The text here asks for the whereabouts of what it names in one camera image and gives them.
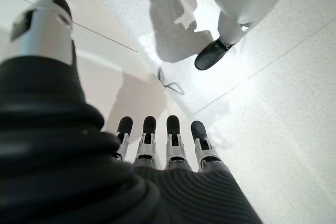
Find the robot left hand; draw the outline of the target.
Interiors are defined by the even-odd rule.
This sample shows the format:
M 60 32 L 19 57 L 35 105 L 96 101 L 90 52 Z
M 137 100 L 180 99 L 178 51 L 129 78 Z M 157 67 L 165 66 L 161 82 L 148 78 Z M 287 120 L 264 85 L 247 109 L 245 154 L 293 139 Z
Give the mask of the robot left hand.
M 174 115 L 165 169 L 152 116 L 126 162 L 133 121 L 102 130 L 71 33 L 66 0 L 37 0 L 13 22 L 1 59 L 1 223 L 261 223 L 200 121 L 191 124 L 197 172 Z

